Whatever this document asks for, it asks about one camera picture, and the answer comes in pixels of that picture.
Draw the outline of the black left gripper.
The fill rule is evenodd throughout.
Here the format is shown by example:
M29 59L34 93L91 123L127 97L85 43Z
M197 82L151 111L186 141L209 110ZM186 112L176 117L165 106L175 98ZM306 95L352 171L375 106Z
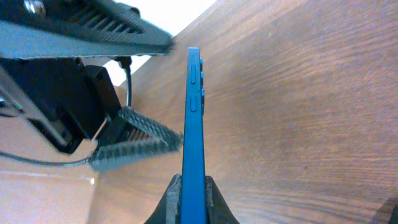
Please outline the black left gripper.
M65 154L116 116L88 159L97 172L178 152L182 134L121 108L107 70L72 58L163 55L173 46L168 32L121 2L1 1L1 115L27 120Z

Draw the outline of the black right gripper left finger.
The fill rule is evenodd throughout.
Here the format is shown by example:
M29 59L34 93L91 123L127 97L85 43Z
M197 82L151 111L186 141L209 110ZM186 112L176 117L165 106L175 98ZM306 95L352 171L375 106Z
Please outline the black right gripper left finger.
M182 175L175 174L145 224L179 224Z

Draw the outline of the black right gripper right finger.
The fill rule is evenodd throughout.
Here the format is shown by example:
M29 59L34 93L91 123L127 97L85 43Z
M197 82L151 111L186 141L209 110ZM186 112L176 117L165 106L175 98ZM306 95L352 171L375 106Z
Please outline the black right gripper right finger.
M239 224L212 177L205 177L206 211L209 224Z

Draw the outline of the blue smartphone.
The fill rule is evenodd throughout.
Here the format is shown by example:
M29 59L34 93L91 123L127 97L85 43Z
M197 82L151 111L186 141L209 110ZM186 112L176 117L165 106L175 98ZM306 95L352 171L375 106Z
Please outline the blue smartphone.
M187 55L180 223L208 223L203 141L203 59L198 47Z

